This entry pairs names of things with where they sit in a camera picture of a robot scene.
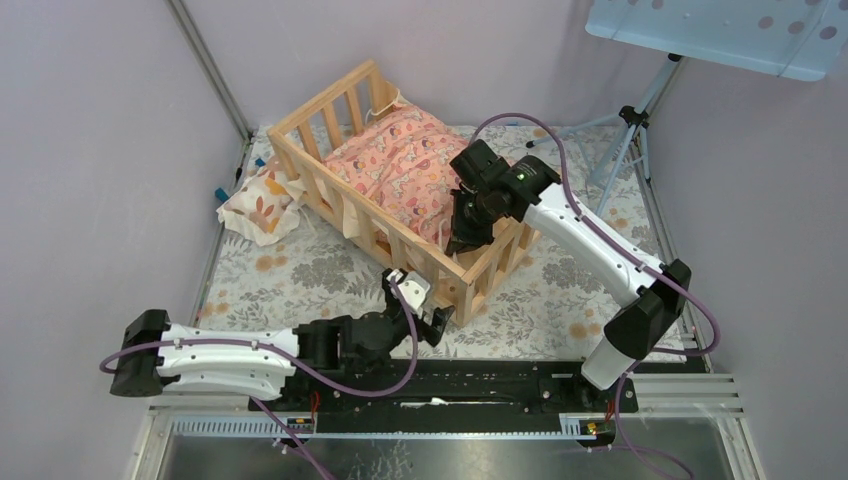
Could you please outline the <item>pink patterned bed cushion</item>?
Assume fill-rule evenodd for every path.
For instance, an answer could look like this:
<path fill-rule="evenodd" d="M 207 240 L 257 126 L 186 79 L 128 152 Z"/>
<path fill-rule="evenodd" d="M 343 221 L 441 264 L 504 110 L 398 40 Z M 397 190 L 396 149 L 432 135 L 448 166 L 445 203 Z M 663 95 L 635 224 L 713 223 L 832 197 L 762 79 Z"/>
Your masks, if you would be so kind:
<path fill-rule="evenodd" d="M 324 165 L 422 239 L 441 248 L 459 187 L 450 166 L 469 145 L 415 105 L 393 111 L 329 154 Z"/>

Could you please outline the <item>wooden pet bed frame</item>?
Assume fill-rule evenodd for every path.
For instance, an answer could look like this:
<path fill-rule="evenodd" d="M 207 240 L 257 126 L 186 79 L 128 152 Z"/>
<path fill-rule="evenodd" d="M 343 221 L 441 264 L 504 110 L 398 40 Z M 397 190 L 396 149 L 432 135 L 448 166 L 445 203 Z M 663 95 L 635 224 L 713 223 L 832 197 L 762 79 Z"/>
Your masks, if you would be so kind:
<path fill-rule="evenodd" d="M 455 322 L 467 325 L 520 266 L 541 235 L 504 218 L 494 242 L 457 257 L 425 241 L 355 191 L 326 166 L 333 148 L 370 126 L 365 110 L 387 107 L 397 88 L 368 59 L 272 126 L 268 138 L 302 201 L 384 267 L 420 273 L 433 287 L 432 301 L 456 308 Z"/>

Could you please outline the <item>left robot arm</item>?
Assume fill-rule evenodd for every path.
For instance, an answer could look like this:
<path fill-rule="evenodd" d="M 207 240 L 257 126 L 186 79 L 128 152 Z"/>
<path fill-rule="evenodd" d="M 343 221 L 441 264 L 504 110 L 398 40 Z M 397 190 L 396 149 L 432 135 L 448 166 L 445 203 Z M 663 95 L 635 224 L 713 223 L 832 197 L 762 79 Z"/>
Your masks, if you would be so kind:
<path fill-rule="evenodd" d="M 414 348 L 422 342 L 437 346 L 455 309 L 436 307 L 427 313 L 432 287 L 416 272 L 384 271 L 382 290 L 381 311 L 270 331 L 203 330 L 173 323 L 166 311 L 150 309 L 125 329 L 120 350 L 102 360 L 99 369 L 112 377 L 111 394 L 121 397 L 228 392 L 275 400 L 296 411 L 309 401 L 311 388 L 298 375 L 340 393 L 389 396 L 412 379 L 416 356 L 389 386 L 366 390 L 347 380 L 387 365 L 406 339 Z"/>

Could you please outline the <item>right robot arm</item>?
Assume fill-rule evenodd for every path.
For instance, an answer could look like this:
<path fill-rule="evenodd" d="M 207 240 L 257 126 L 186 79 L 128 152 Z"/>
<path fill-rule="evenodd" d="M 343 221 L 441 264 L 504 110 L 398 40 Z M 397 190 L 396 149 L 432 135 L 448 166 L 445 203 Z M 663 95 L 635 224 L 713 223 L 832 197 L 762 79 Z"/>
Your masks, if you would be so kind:
<path fill-rule="evenodd" d="M 450 237 L 453 256 L 491 245 L 494 225 L 512 218 L 554 241 L 583 263 L 620 309 L 581 366 L 575 402 L 597 412 L 613 398 L 613 385 L 643 360 L 687 304 L 691 270 L 681 260 L 664 263 L 621 237 L 573 195 L 563 174 L 528 155 L 509 164 L 484 141 L 469 144 L 450 162 L 459 179 Z"/>

